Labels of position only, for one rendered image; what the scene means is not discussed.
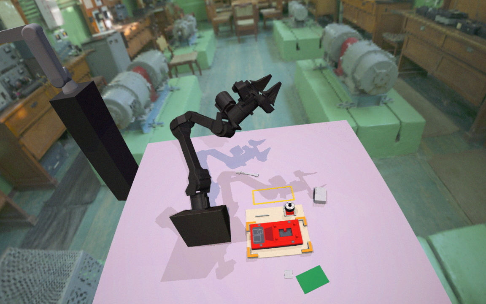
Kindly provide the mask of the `green flat rectangle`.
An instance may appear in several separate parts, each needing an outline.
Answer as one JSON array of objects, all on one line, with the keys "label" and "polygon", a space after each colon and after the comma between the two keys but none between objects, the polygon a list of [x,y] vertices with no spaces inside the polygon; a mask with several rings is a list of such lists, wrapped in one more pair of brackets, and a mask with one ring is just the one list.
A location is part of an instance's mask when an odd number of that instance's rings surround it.
[{"label": "green flat rectangle", "polygon": [[297,275],[296,278],[305,294],[329,283],[329,280],[324,271],[322,271],[320,265]]}]

